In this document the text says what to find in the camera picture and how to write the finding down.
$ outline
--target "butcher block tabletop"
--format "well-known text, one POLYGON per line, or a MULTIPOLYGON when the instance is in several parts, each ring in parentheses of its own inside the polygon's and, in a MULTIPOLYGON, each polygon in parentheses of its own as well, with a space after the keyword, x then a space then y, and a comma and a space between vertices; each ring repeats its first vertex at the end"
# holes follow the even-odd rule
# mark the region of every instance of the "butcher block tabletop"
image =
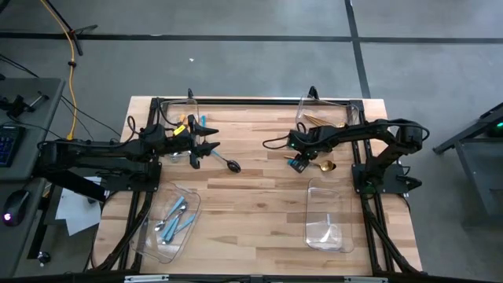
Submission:
MULTIPOLYGON (((137 129, 147 123, 152 97, 132 97, 127 115, 136 119, 137 129)), ((386 119, 384 101, 364 99, 368 121, 386 119)), ((345 107, 330 107, 330 120, 347 122, 345 107)), ((231 172, 216 156, 206 156, 200 169, 192 169, 187 159, 178 163, 161 157, 163 164, 160 189, 167 193, 168 182, 192 189, 200 195, 201 213, 192 234, 178 257, 162 264, 143 257, 145 274, 284 274, 284 275, 371 275, 369 250, 359 196, 354 193, 351 177, 351 144, 344 143, 332 153, 315 161, 331 160, 336 169, 321 172, 309 166, 298 174, 287 165, 284 156, 296 153, 287 148, 265 149, 262 142, 285 136, 295 128, 297 105, 199 105, 207 127, 219 133, 207 137, 220 142, 216 149, 228 160, 241 166, 241 173, 231 172), (347 197, 350 209, 342 225, 351 225, 354 249, 349 253, 322 252, 307 246, 304 240, 308 182, 329 178, 335 189, 347 197)), ((123 140, 130 135, 126 123, 123 140)), ((270 146, 284 144, 272 142, 270 146)), ((374 155, 386 145, 371 141, 374 155)), ((365 154, 361 150, 362 162, 365 154)), ((117 245, 126 228, 130 192, 119 192, 105 205, 94 244, 94 262, 100 264, 117 245)), ((384 215, 390 238, 409 263, 421 269, 413 225, 405 201, 396 195, 382 195, 384 215)), ((376 247, 384 266, 382 244, 376 235, 376 247)))

